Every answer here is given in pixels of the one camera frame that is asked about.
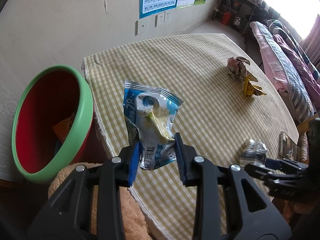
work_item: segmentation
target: wall switch plate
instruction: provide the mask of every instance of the wall switch plate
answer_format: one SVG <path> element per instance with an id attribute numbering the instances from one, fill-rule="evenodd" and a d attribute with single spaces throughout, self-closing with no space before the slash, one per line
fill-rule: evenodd
<path id="1" fill-rule="evenodd" d="M 156 27 L 164 23 L 165 12 L 156 15 Z"/>
<path id="2" fill-rule="evenodd" d="M 171 19 L 171 13 L 170 13 L 170 11 L 165 12 L 164 22 L 166 23 L 166 22 L 170 21 L 170 19 Z"/>
<path id="3" fill-rule="evenodd" d="M 148 29 L 149 17 L 142 18 L 136 22 L 136 35 L 145 32 Z"/>

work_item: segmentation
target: metal rivet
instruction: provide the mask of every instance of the metal rivet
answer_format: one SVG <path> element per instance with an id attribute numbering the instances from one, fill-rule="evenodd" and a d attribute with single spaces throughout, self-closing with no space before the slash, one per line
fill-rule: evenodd
<path id="1" fill-rule="evenodd" d="M 241 170 L 241 167 L 238 164 L 232 164 L 231 169 L 233 171 L 239 171 L 239 170 Z"/>
<path id="2" fill-rule="evenodd" d="M 118 156 L 113 157 L 113 158 L 112 158 L 112 162 L 113 162 L 113 163 L 120 163 L 120 162 L 121 162 L 121 158 L 118 157 Z"/>
<path id="3" fill-rule="evenodd" d="M 203 163 L 204 162 L 204 158 L 202 156 L 199 156 L 199 155 L 196 156 L 194 158 L 194 160 L 195 160 L 196 163 Z"/>
<path id="4" fill-rule="evenodd" d="M 84 169 L 85 169 L 85 166 L 84 166 L 84 165 L 78 165 L 78 166 L 76 167 L 76 171 L 84 171 Z"/>

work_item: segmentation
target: yellow wrapper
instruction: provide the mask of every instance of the yellow wrapper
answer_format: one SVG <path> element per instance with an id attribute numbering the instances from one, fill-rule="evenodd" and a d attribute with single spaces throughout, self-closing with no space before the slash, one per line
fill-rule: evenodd
<path id="1" fill-rule="evenodd" d="M 253 85 L 251 83 L 250 77 L 248 76 L 245 77 L 244 79 L 243 93 L 244 93 L 244 97 L 250 97 L 253 94 L 256 96 L 266 95 L 266 93 L 263 92 L 262 87 Z"/>

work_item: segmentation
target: floor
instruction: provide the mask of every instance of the floor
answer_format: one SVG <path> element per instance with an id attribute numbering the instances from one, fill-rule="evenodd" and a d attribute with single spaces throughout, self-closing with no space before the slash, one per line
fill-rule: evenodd
<path id="1" fill-rule="evenodd" d="M 244 44 L 244 38 L 239 31 L 225 26 L 218 20 L 209 20 L 191 33 L 223 33 L 243 49 L 258 66 L 262 62 L 259 45 L 255 40 L 247 39 L 246 44 Z"/>

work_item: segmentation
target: bright window light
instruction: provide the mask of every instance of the bright window light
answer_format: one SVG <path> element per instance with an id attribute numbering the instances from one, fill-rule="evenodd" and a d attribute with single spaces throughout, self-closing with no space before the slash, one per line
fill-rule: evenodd
<path id="1" fill-rule="evenodd" d="M 265 0 L 265 2 L 279 12 L 302 39 L 310 33 L 320 12 L 319 0 Z"/>

